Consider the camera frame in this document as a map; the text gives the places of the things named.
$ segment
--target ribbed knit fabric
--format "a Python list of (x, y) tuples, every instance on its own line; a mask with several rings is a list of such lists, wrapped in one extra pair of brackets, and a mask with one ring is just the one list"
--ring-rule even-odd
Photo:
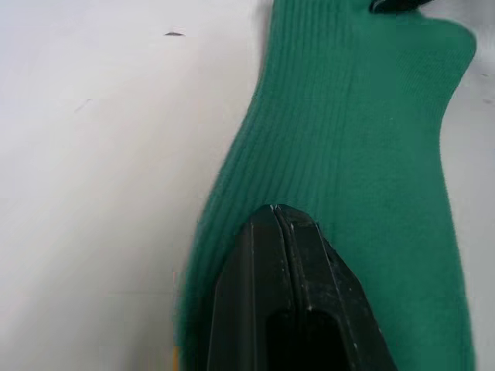
[(267, 203), (320, 223), (400, 371), (474, 368), (439, 132), (475, 40), (450, 22), (368, 6), (275, 0), (265, 68), (189, 261), (179, 308), (187, 369), (210, 320), (204, 298), (241, 224)]

